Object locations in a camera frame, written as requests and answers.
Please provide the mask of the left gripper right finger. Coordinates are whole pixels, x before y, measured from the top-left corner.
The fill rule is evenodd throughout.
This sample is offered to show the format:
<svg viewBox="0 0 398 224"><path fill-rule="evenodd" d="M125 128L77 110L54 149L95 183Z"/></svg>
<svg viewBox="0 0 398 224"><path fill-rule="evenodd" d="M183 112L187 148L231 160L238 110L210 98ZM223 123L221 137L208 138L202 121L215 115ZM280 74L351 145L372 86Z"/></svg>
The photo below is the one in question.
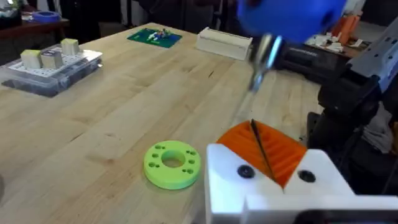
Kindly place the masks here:
<svg viewBox="0 0 398 224"><path fill-rule="evenodd" d="M354 192L328 155L307 149L285 134L252 120L252 131L267 175L287 195L353 196Z"/></svg>

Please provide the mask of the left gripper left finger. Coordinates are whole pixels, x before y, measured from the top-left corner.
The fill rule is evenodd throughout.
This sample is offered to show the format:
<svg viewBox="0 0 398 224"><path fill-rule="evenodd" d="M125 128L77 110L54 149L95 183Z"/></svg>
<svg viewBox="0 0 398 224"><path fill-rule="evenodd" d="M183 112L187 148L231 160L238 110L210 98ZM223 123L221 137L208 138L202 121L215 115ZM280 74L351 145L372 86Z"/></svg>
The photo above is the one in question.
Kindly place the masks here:
<svg viewBox="0 0 398 224"><path fill-rule="evenodd" d="M229 129L207 145L205 214L207 223L239 223L246 197L283 194L272 179L254 121Z"/></svg>

